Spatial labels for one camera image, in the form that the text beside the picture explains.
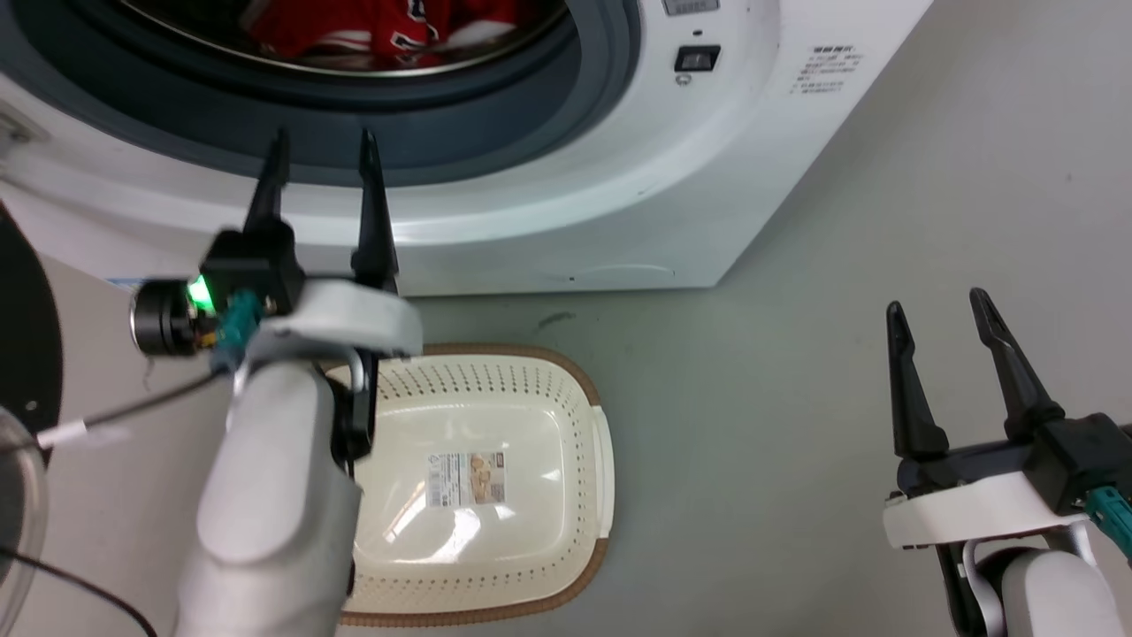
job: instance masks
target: washing machine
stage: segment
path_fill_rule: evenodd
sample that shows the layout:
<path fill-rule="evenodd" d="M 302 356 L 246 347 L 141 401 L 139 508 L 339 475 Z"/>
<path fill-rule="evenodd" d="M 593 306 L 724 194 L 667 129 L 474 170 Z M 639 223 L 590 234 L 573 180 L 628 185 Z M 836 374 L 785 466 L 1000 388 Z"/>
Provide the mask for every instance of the washing machine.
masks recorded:
<path fill-rule="evenodd" d="M 345 272 L 366 128 L 406 294 L 710 286 L 931 3 L 521 0 L 393 59 L 281 53 L 273 1 L 0 0 L 0 199 L 37 249 L 191 275 L 285 128 L 300 260 Z"/>

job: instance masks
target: button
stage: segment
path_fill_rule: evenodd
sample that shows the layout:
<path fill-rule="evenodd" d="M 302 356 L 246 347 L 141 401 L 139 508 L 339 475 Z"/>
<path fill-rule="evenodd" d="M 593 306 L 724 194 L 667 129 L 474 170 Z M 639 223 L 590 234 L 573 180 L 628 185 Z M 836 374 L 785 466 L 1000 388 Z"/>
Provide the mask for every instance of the button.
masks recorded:
<path fill-rule="evenodd" d="M 713 46 L 680 46 L 676 53 L 677 72 L 703 72 L 715 68 L 715 60 L 719 59 L 720 48 Z"/>

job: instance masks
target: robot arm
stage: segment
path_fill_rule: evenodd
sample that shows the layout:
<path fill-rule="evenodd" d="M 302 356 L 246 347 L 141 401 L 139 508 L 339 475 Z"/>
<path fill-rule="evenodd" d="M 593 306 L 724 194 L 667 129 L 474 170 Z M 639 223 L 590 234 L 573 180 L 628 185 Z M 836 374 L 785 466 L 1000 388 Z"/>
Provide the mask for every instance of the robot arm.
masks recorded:
<path fill-rule="evenodd" d="M 971 290 L 971 307 L 994 355 L 1007 440 L 950 449 L 912 363 L 903 309 L 890 304 L 893 440 L 902 460 L 900 491 L 884 511 L 889 542 L 935 549 L 962 637 L 1123 637 L 1086 528 L 1097 523 L 1129 552 L 1132 535 L 1120 523 L 1132 510 L 1132 428 L 1122 431 L 1104 414 L 1066 420 L 989 295 Z M 980 543 L 1029 536 L 1041 536 L 1049 550 L 1011 548 L 975 559 Z"/>
<path fill-rule="evenodd" d="M 214 368 L 235 371 L 181 579 L 180 637 L 334 634 L 353 584 L 361 490 L 352 470 L 372 445 L 377 367 L 423 348 L 420 317 L 396 294 L 374 138 L 362 137 L 353 279 L 307 279 L 299 267 L 280 216 L 286 148 L 281 132 L 243 229 L 216 235 L 198 289 L 155 281 L 135 300 L 144 353 L 211 347 Z M 326 362 L 350 367 L 350 387 L 323 375 L 316 363 Z"/>

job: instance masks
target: gray floor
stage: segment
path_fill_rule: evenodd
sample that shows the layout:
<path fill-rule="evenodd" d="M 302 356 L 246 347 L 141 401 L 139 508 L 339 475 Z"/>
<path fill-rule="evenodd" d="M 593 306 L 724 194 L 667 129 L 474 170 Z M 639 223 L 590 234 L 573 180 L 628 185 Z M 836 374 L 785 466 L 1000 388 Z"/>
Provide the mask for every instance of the gray floor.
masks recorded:
<path fill-rule="evenodd" d="M 583 365 L 617 462 L 611 548 L 577 600 L 420 634 L 952 635 L 934 556 L 890 550 L 881 528 L 897 466 L 884 307 L 904 301 L 954 445 L 1002 437 L 976 284 L 1071 414 L 1132 421 L 1127 24 L 1121 0 L 938 0 L 717 289 L 420 301 L 429 341 L 541 345 Z M 118 332 L 126 296 L 50 269 L 65 416 L 143 395 Z M 45 556 L 168 630 L 223 406 L 214 393 L 138 424 L 132 447 L 61 451 Z M 1132 575 L 1107 542 L 1098 552 L 1125 602 Z M 129 630 L 40 578 L 16 634 Z"/>

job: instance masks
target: white plastic basket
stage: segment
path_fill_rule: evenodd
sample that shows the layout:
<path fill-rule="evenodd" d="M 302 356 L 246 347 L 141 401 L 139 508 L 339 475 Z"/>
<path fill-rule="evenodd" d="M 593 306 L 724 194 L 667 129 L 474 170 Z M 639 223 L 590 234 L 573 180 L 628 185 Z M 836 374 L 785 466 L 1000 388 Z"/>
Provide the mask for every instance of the white plastic basket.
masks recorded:
<path fill-rule="evenodd" d="M 343 623 L 490 621 L 589 584 L 612 524 L 614 460 L 576 365 L 537 348 L 435 346 L 383 363 L 378 391 L 374 451 L 354 470 L 365 497 Z"/>

